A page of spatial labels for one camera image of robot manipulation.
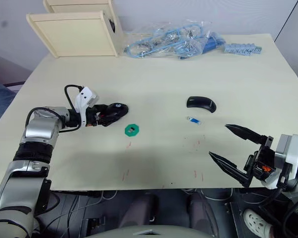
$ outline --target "white table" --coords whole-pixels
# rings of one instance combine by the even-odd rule
[[[0,120],[0,181],[18,148],[27,113],[38,106],[70,108],[63,88],[73,83],[94,89],[98,103],[125,103],[129,112],[109,127],[60,134],[50,163],[51,189],[241,187],[208,152],[242,170],[259,148],[232,134],[226,123],[273,136],[273,149],[281,133],[298,134],[298,78],[270,35],[224,37],[228,43],[262,46],[262,54],[215,50],[186,60],[46,56]],[[189,96],[211,98],[216,112],[186,108]],[[127,137],[124,129],[132,123],[140,132]],[[260,185],[254,179],[251,186]]]

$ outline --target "floor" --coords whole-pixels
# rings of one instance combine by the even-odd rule
[[[217,219],[219,227],[219,237],[222,238],[236,238],[237,233],[234,225],[234,219],[229,209],[229,202],[236,202],[239,207],[238,217],[241,219],[241,233],[240,238],[256,238],[253,233],[251,233],[245,226],[242,218],[242,211],[246,208],[251,208],[254,211],[258,210],[257,205],[248,204],[248,202],[257,202],[265,198],[269,191],[263,188],[251,189],[247,193],[245,189],[203,189],[203,193],[209,199],[209,204],[211,205],[215,217]],[[77,212],[77,206],[73,209],[73,214],[70,219],[70,236],[73,238],[79,237],[79,228],[81,221],[86,218],[100,218],[105,216],[105,226],[98,227],[95,232],[103,232],[117,228],[123,215],[133,202],[133,200],[146,192],[155,194],[159,198],[159,210],[155,218],[154,224],[156,225],[175,225],[189,227],[189,216],[187,213],[187,198],[188,194],[180,189],[158,189],[158,190],[128,190],[119,191],[117,195],[112,200],[105,200],[97,205],[87,207],[86,209],[79,209]],[[111,197],[114,191],[104,192],[105,197]],[[39,216],[41,223],[41,231],[48,223],[50,223],[54,218],[61,214],[67,214],[70,207],[76,197],[75,194],[65,194],[57,193],[60,197],[59,205],[47,214]],[[100,192],[96,192],[94,196],[79,196],[78,207],[84,207],[87,204],[96,203],[99,201]],[[55,203],[55,198],[51,196],[50,205]],[[283,205],[288,202],[286,197],[278,198],[278,201],[283,203]],[[67,219],[68,216],[62,216],[52,223],[48,229],[43,232],[43,237],[51,238],[68,238],[67,235]]]

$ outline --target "green object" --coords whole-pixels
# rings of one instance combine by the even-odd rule
[[[125,128],[125,134],[127,136],[135,136],[138,134],[138,132],[139,132],[139,126],[137,126],[136,124],[129,124]]]

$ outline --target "red mark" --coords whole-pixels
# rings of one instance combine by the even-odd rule
[[[131,142],[129,142],[129,145],[126,146],[126,149],[128,149],[131,146]]]

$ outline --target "wireless mouse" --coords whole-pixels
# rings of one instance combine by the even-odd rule
[[[187,108],[204,108],[211,113],[215,112],[217,106],[213,100],[206,97],[191,96],[187,101]]]

